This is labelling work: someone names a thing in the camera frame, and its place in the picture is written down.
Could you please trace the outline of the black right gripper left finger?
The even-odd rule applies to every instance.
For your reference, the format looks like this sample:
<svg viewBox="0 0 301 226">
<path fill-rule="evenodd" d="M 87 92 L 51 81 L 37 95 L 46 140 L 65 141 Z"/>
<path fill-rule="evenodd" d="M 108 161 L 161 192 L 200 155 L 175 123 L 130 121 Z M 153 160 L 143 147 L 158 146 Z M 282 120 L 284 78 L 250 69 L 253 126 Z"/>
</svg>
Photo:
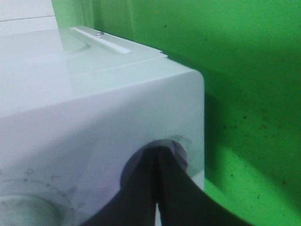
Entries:
<svg viewBox="0 0 301 226">
<path fill-rule="evenodd" d="M 138 165 L 114 198 L 88 220 L 89 226 L 153 226 L 157 203 L 159 147 L 144 150 Z"/>
</svg>

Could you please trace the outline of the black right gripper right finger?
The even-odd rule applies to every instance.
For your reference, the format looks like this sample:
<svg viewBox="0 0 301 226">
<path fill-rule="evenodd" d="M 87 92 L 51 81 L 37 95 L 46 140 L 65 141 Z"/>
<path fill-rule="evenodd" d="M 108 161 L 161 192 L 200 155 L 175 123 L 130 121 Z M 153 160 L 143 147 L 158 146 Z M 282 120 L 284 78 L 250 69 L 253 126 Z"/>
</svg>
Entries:
<svg viewBox="0 0 301 226">
<path fill-rule="evenodd" d="M 187 175 L 184 158 L 173 140 L 158 141 L 161 196 L 158 201 L 163 226 L 248 226 L 249 222 L 227 210 Z"/>
</svg>

